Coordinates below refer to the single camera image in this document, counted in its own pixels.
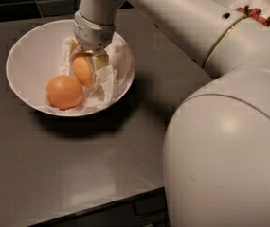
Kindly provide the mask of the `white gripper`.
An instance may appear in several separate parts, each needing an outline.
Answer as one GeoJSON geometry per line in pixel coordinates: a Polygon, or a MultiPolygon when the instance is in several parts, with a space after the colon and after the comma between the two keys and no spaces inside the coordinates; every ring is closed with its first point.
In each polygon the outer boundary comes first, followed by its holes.
{"type": "Polygon", "coordinates": [[[98,84],[98,70],[109,65],[109,56],[105,50],[113,39],[115,25],[99,25],[84,18],[78,11],[74,15],[73,32],[75,39],[69,43],[69,61],[73,62],[77,57],[85,55],[84,50],[97,50],[89,59],[92,80],[94,85],[98,84]]]}

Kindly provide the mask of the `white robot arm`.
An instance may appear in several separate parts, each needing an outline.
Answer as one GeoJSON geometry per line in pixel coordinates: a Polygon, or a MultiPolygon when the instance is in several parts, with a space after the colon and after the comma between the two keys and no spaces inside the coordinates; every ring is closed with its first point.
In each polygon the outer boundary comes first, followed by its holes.
{"type": "Polygon", "coordinates": [[[167,128],[171,227],[270,227],[270,29],[212,0],[81,0],[79,44],[107,46],[123,3],[211,76],[167,128]]]}

